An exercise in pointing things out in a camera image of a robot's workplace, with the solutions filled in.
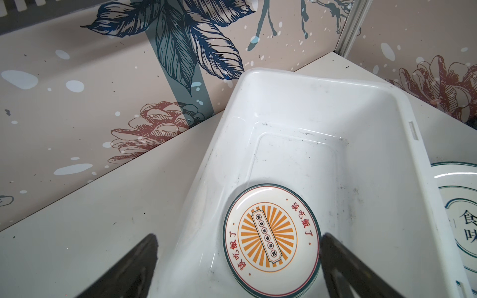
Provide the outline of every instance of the white slat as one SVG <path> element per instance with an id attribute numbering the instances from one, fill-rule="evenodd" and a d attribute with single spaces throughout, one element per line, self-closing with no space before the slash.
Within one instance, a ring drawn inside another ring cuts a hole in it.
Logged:
<path id="1" fill-rule="evenodd" d="M 0 17 L 4 17 L 7 15 L 7 8 L 5 7 L 5 3 L 3 0 L 0 0 Z"/>
<path id="2" fill-rule="evenodd" d="M 15 0 L 15 5 L 17 6 L 18 11 L 27 10 L 27 4 L 25 3 L 25 0 Z"/>

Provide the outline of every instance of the leaf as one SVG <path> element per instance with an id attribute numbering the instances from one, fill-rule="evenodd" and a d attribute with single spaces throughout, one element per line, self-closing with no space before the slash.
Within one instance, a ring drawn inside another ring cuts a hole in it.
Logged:
<path id="1" fill-rule="evenodd" d="M 165 3 L 159 13 L 159 22 L 157 23 L 157 55 L 167 74 L 190 93 L 197 60 L 184 26 L 184 16 L 174 7 Z"/>
<path id="2" fill-rule="evenodd" d="M 184 0 L 184 2 L 191 11 L 220 27 L 226 27 L 254 13 L 245 0 Z"/>
<path id="3" fill-rule="evenodd" d="M 200 66 L 221 79 L 238 79 L 244 70 L 242 59 L 232 41 L 209 20 L 195 12 L 188 11 L 185 20 Z"/>
<path id="4" fill-rule="evenodd" d="M 124 4 L 113 1 L 98 9 L 96 20 L 91 25 L 81 26 L 94 32 L 124 37 L 145 31 L 157 18 L 161 0 L 143 0 Z"/>

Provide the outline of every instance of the white tabletop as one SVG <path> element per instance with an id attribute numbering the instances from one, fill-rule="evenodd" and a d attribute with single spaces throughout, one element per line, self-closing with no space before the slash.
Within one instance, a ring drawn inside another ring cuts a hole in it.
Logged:
<path id="1" fill-rule="evenodd" d="M 329 53 L 297 73 L 382 79 Z M 431 162 L 477 164 L 477 131 L 409 95 Z M 149 233 L 172 244 L 222 113 L 0 232 L 0 297 L 74 297 Z"/>

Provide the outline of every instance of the plate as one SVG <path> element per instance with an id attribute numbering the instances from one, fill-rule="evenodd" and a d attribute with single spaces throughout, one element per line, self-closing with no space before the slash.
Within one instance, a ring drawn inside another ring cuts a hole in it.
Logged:
<path id="1" fill-rule="evenodd" d="M 477 164 L 432 164 L 449 223 L 474 295 L 477 294 Z"/>
<path id="2" fill-rule="evenodd" d="M 275 184 L 238 195 L 224 223 L 228 265 L 242 287 L 260 298 L 302 295 L 320 268 L 320 239 L 305 201 Z"/>

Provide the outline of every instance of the flower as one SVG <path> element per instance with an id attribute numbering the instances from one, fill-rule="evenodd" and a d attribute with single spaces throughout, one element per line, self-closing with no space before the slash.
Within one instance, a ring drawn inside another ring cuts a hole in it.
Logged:
<path id="1" fill-rule="evenodd" d="M 110 163 L 124 164 L 153 149 L 190 127 L 204 121 L 196 106 L 185 103 L 146 104 L 139 117 L 129 121 L 133 129 L 113 129 L 111 134 L 117 139 L 111 142 L 113 148 L 125 154 L 114 156 Z"/>
<path id="2" fill-rule="evenodd" d="M 419 63 L 412 76 L 404 68 L 399 75 L 400 84 L 386 81 L 462 122 L 477 118 L 477 64 L 455 62 L 446 69 L 444 58 L 437 55 L 431 63 Z"/>

